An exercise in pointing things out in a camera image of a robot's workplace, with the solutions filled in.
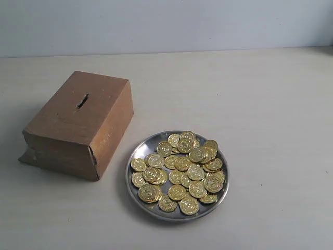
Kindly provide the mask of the brown cardboard coin box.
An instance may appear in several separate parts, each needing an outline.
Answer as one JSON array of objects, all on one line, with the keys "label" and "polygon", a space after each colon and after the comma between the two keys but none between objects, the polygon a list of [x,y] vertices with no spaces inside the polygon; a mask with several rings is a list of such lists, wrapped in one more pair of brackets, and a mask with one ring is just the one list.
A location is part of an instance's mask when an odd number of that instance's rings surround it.
[{"label": "brown cardboard coin box", "polygon": [[98,181],[133,114],[129,80],[75,71],[24,128],[19,160]]}]

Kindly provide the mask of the gold coin back top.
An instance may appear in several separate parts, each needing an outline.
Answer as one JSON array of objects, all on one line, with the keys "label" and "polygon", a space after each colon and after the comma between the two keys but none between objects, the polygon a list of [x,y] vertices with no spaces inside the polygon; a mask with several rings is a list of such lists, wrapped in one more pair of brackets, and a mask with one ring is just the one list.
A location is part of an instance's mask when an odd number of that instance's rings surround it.
[{"label": "gold coin back top", "polygon": [[182,139],[187,139],[193,144],[196,139],[196,135],[192,131],[184,131],[180,134],[180,140]]}]

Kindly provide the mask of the gold coin back left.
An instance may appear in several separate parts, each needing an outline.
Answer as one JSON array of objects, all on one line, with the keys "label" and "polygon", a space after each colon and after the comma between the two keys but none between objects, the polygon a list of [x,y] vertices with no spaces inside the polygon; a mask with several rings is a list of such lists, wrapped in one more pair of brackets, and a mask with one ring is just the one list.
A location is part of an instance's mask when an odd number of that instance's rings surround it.
[{"label": "gold coin back left", "polygon": [[168,157],[172,154],[173,147],[167,141],[162,141],[158,144],[156,151],[162,157]]}]

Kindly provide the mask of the gold coin far left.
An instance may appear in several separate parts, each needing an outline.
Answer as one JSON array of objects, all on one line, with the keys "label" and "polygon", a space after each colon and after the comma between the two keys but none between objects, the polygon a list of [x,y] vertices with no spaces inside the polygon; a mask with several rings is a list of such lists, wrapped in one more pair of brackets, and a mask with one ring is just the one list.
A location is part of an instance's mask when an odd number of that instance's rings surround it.
[{"label": "gold coin far left", "polygon": [[147,168],[147,165],[144,159],[134,158],[131,161],[131,167],[136,172],[143,172]]}]

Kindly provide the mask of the round silver metal plate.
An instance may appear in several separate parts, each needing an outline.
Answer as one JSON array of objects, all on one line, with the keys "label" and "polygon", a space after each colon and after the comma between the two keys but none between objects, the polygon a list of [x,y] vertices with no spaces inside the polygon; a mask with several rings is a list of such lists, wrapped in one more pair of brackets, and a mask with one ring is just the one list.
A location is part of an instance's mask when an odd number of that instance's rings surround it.
[{"label": "round silver metal plate", "polygon": [[217,151],[217,158],[221,159],[223,162],[222,165],[222,171],[225,175],[225,181],[223,183],[223,188],[217,193],[217,201],[212,204],[202,204],[199,203],[199,211],[195,215],[185,215],[181,212],[180,208],[176,208],[173,212],[165,212],[162,211],[158,203],[145,203],[138,197],[138,188],[134,186],[132,183],[132,173],[134,170],[131,167],[131,161],[134,158],[145,158],[148,154],[153,153],[156,150],[156,147],[159,142],[167,140],[169,135],[173,133],[182,133],[181,130],[172,130],[172,131],[164,131],[159,132],[157,134],[154,134],[148,138],[145,138],[141,143],[138,144],[138,146],[132,151],[127,166],[125,168],[125,183],[126,188],[129,193],[129,197],[131,198],[131,201],[138,206],[139,209],[142,209],[146,213],[148,213],[150,216],[163,220],[163,221],[169,221],[169,222],[185,222],[185,221],[191,221],[198,219],[200,217],[203,217],[205,215],[208,215],[209,213],[213,212],[216,208],[218,208],[221,204],[224,198],[226,197],[226,194],[228,192],[229,188],[229,170],[228,170],[228,164],[227,161],[222,154],[220,150]]}]

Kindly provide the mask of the gold coin left stack top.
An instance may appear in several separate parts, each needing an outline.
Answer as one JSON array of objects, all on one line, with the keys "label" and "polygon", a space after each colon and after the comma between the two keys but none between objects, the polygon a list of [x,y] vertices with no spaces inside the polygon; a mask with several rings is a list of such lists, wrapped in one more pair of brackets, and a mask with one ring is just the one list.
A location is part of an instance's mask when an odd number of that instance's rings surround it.
[{"label": "gold coin left stack top", "polygon": [[143,178],[147,182],[157,182],[160,179],[160,171],[157,168],[154,167],[147,167],[143,171]]}]

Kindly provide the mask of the gold coin stack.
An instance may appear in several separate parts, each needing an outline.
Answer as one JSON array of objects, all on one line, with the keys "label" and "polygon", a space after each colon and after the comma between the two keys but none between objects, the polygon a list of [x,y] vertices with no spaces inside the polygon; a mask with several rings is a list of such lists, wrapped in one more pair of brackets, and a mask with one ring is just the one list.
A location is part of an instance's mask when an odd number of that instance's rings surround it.
[{"label": "gold coin stack", "polygon": [[160,171],[157,168],[154,167],[147,167],[143,171],[143,178],[147,182],[157,182],[160,179]]},{"label": "gold coin stack", "polygon": [[138,197],[145,203],[158,202],[163,196],[163,192],[159,186],[145,184],[138,190]]}]

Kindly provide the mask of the gold coin lower left edge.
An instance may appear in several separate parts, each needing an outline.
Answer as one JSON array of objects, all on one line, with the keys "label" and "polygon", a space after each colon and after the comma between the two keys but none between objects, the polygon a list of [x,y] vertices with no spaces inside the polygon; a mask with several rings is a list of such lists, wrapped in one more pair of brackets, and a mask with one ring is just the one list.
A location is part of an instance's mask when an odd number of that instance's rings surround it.
[{"label": "gold coin lower left edge", "polygon": [[143,178],[142,172],[134,172],[132,174],[132,183],[137,188],[141,188],[143,185],[147,184],[147,182]]}]

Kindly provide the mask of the gold coin stack front left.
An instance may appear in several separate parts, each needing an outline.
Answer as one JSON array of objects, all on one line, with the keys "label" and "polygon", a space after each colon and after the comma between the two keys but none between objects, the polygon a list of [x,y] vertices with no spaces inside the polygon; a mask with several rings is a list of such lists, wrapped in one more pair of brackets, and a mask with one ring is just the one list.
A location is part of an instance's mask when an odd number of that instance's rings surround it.
[{"label": "gold coin stack front left", "polygon": [[138,197],[145,203],[158,202],[163,196],[163,192],[159,186],[145,184],[138,190]]}]

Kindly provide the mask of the gold coin right side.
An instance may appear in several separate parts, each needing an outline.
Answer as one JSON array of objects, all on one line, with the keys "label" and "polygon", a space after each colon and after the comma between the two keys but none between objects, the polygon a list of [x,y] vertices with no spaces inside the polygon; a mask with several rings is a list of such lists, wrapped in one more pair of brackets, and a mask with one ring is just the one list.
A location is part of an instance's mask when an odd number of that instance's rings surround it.
[{"label": "gold coin right side", "polygon": [[223,182],[216,176],[208,176],[204,180],[204,187],[210,193],[217,193],[222,190]]}]

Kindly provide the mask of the gold coin front centre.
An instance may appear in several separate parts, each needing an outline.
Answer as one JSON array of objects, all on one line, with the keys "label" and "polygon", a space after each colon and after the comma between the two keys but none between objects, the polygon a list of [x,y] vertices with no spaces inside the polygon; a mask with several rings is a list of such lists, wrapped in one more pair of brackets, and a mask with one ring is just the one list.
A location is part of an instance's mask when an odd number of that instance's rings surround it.
[{"label": "gold coin front centre", "polygon": [[164,195],[158,201],[158,206],[165,212],[173,212],[177,208],[177,202],[170,199],[168,195]]}]

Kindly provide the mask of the gold coin front right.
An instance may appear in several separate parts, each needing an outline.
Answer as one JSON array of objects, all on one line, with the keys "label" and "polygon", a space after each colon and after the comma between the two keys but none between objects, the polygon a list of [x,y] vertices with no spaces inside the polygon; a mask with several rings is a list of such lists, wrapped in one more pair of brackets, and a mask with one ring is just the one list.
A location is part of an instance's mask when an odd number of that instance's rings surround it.
[{"label": "gold coin front right", "polygon": [[196,198],[186,197],[179,202],[180,210],[185,215],[194,215],[199,211],[199,204]]}]

